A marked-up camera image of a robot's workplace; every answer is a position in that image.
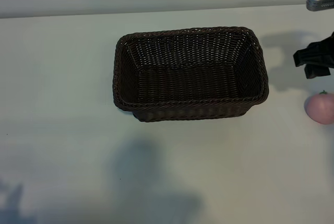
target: brown wicker basket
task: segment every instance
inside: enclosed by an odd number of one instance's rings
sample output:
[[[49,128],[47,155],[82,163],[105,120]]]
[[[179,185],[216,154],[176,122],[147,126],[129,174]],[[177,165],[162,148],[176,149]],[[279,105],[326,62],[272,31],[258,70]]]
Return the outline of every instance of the brown wicker basket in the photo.
[[[118,108],[153,122],[241,116],[269,89],[254,33],[216,27],[123,36],[113,93]]]

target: table surface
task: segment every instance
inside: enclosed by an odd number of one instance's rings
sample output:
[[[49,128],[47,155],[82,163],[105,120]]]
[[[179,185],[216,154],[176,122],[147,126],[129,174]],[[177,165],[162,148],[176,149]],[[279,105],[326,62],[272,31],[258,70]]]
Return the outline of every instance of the table surface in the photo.
[[[0,20],[0,220],[10,224],[334,222],[333,126],[292,54],[331,35],[304,5]],[[113,104],[128,33],[245,26],[270,93],[244,116],[142,123]]]

